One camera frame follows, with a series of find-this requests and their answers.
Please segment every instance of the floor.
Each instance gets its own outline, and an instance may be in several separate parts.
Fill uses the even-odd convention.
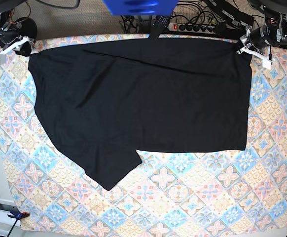
[[[75,0],[45,1],[59,5],[73,5],[75,2]],[[250,15],[260,15],[257,10],[252,9],[249,6],[247,0],[235,1],[241,11]],[[123,32],[121,25],[119,24],[120,17],[111,16],[102,0],[82,0],[80,6],[75,10],[50,8],[35,0],[30,0],[29,4],[32,8],[31,18],[35,20],[38,26],[38,40],[66,36],[113,34]],[[189,6],[177,6],[175,12],[187,17],[195,15],[194,8]],[[29,8],[25,3],[23,3],[15,8],[13,19],[17,20],[19,17],[27,16],[28,13]],[[256,19],[260,25],[263,24],[262,18],[257,17]]]

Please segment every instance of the floral tile pattern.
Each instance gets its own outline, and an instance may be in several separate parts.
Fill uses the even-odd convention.
[[[39,40],[33,52],[146,37]],[[34,112],[28,59],[8,54],[0,66],[0,151],[12,197],[31,214],[22,229],[97,237],[222,237],[287,226],[287,50],[272,51],[271,70],[252,59],[245,151],[138,151],[143,163],[110,191],[51,143]]]

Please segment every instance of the power strip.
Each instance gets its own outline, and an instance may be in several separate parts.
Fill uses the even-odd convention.
[[[192,24],[181,24],[181,23],[169,23],[169,31],[174,32],[193,32],[193,33],[204,33],[204,34],[214,34],[214,27],[208,25],[195,25]]]

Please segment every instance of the black t-shirt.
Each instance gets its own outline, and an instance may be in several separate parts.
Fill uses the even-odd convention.
[[[251,56],[206,39],[133,39],[30,56],[36,115],[55,147],[105,189],[137,150],[244,150]]]

